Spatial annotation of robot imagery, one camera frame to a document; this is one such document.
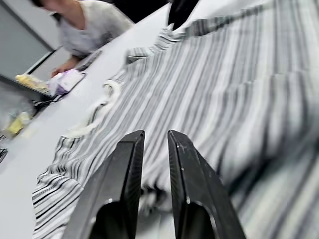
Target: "striped cloth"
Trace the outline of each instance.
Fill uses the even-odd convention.
[[[166,134],[220,175],[249,239],[319,238],[319,2],[272,0],[165,29],[128,52],[86,127],[62,137],[33,192],[34,239],[60,238],[89,177],[146,130],[141,210],[170,210]]]

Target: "gray shirt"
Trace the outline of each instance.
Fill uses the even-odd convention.
[[[83,58],[128,30],[133,23],[112,4],[79,1],[85,16],[85,29],[78,30],[64,18],[60,22],[60,38],[64,48]]]

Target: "person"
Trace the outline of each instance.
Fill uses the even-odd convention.
[[[112,4],[98,0],[31,0],[37,7],[61,15],[58,27],[63,47],[71,57],[51,73],[74,68],[77,63],[128,30],[133,22]]]

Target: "dark hair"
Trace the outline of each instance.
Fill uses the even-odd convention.
[[[41,0],[31,0],[31,2],[38,7],[43,7]]]

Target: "white table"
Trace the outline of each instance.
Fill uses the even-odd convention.
[[[187,22],[209,17],[219,10],[224,13],[230,2],[234,7],[237,0],[201,0]],[[127,49],[154,43],[166,26],[168,11],[169,4],[104,46],[102,55],[88,68],[87,77],[65,99],[44,110],[9,144],[8,155],[0,164],[0,238],[31,238],[35,223],[31,193],[37,176],[52,162],[60,136],[83,120],[86,109],[102,97],[103,82],[123,66]],[[166,238],[159,234],[159,227],[159,223],[152,224],[153,230],[140,232],[137,238]]]

